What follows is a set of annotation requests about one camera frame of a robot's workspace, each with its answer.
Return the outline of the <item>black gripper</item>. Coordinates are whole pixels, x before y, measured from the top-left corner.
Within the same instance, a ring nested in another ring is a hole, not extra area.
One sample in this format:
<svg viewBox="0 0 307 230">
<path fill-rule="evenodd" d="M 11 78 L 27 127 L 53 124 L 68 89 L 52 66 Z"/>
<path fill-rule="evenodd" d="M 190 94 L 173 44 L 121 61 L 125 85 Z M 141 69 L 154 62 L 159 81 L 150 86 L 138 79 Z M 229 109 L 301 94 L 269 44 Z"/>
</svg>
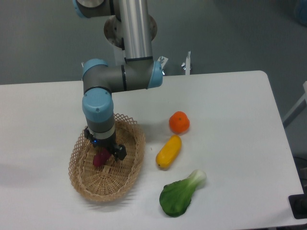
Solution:
<svg viewBox="0 0 307 230">
<path fill-rule="evenodd" d="M 97 139 L 91 134 L 88 127 L 84 129 L 83 133 L 84 137 L 88 139 L 95 148 L 102 147 L 111 152 L 115 161 L 123 161 L 127 156 L 126 147 L 122 144 L 116 144 L 116 134 L 106 139 Z"/>
</svg>

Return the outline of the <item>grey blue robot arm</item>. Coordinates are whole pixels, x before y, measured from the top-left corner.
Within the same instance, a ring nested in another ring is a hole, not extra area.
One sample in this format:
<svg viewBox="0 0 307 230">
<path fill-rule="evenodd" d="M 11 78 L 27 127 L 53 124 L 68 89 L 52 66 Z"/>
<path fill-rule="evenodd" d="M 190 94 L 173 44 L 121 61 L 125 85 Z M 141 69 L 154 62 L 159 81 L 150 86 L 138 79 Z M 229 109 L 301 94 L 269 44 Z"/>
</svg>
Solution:
<svg viewBox="0 0 307 230">
<path fill-rule="evenodd" d="M 114 16 L 114 28 L 125 52 L 125 63 L 109 67 L 102 59 L 83 65 L 82 109 L 87 121 L 84 136 L 94 147 L 103 147 L 115 160 L 124 160 L 126 148 L 116 143 L 112 93 L 159 87 L 162 65 L 153 59 L 150 15 L 145 0 L 75 0 L 80 17 Z"/>
</svg>

